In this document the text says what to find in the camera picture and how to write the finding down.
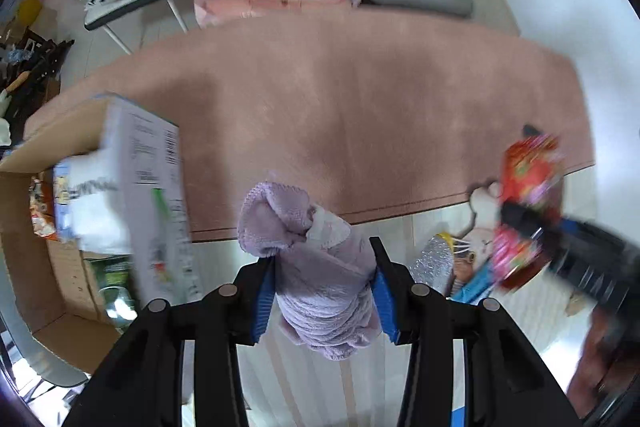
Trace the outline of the pink rug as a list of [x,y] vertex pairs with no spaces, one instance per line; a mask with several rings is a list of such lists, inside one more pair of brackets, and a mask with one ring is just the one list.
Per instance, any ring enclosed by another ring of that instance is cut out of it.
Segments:
[[198,242],[232,239],[262,181],[352,223],[457,204],[528,125],[559,137],[567,171],[594,161],[570,60],[452,17],[328,9],[195,29],[95,70],[26,133],[105,92],[178,126]]

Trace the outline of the green wet wipes pack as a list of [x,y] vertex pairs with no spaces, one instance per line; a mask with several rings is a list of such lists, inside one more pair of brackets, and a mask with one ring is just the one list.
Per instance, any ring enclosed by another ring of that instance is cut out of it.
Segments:
[[85,266],[96,306],[117,332],[125,332],[140,308],[130,257],[93,256]]

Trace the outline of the white pillow pack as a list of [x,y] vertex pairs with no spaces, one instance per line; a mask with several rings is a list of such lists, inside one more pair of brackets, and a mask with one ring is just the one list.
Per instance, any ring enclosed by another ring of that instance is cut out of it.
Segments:
[[70,215],[81,251],[130,255],[124,187],[108,150],[66,158],[70,162]]

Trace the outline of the blue bear tissue pack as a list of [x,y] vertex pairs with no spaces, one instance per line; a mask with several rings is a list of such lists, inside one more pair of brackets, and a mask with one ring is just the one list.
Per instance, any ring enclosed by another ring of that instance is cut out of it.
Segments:
[[53,197],[56,236],[62,243],[74,239],[70,215],[70,162],[63,159],[53,167]]

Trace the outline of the lilac towel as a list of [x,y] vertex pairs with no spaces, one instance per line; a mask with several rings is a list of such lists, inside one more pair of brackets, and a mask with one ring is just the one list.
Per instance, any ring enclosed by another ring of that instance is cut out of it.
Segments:
[[301,188],[256,184],[241,207],[238,241],[247,254],[276,260],[280,327],[294,345],[343,361],[380,335],[369,241]]

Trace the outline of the red snack bag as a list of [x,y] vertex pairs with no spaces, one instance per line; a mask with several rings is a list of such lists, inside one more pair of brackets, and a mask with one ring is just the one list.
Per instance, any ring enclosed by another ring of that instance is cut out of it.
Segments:
[[504,153],[491,271],[507,291],[524,286],[548,261],[539,228],[560,221],[564,173],[559,138],[530,124]]

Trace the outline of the brown cardboard box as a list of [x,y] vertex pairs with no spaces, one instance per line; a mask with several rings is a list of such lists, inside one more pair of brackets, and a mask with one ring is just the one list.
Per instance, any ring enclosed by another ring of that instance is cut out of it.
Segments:
[[124,259],[128,297],[200,299],[178,128],[126,98],[69,110],[1,163],[1,251],[18,313],[52,355],[92,373],[132,317],[94,262]]

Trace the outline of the orange snack bag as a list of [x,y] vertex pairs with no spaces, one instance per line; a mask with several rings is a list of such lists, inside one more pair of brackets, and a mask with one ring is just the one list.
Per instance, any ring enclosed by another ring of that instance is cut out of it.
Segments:
[[34,233],[42,239],[56,241],[53,188],[38,176],[33,176],[30,181],[29,212]]

